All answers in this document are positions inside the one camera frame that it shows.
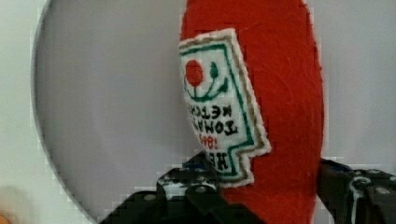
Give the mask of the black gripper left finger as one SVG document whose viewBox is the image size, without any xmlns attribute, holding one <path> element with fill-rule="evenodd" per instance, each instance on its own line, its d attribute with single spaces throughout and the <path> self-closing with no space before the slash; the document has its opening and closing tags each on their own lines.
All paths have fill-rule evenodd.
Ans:
<svg viewBox="0 0 396 224">
<path fill-rule="evenodd" d="M 228 203 L 200 152 L 162 175 L 155 190 L 129 196 L 99 224 L 265 224 L 241 203 Z"/>
</svg>

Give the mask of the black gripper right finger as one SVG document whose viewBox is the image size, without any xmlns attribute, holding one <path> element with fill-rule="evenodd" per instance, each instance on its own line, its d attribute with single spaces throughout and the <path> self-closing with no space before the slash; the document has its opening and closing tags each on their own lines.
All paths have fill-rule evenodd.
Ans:
<svg viewBox="0 0 396 224">
<path fill-rule="evenodd" d="M 322 159 L 317 194 L 334 224 L 396 224 L 393 174 Z"/>
</svg>

